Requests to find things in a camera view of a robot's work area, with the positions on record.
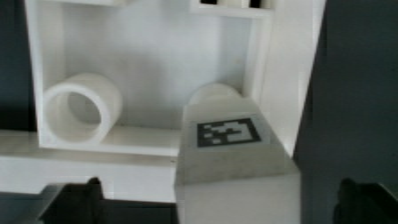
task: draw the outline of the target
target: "gray surface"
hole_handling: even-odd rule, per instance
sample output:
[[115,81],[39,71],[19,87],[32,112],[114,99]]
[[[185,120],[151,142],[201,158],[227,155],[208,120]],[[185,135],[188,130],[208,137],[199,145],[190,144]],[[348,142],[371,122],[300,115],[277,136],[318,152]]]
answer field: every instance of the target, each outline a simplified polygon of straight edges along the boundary
[[398,183],[398,2],[327,4],[295,160],[302,223],[330,224],[339,181]]
[[0,192],[0,223],[7,224],[19,219],[25,210],[34,206],[39,196]]

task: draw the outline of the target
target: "white cylindrical tube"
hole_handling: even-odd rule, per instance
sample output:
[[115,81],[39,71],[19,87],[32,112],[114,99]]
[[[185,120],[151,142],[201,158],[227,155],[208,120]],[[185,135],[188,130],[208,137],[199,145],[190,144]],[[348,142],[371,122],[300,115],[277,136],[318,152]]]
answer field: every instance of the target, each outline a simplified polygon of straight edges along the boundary
[[[99,122],[87,123],[71,110],[69,96],[80,94],[92,101]],[[121,115],[123,97],[110,80],[98,74],[73,76],[44,92],[43,126],[55,144],[99,143]]]

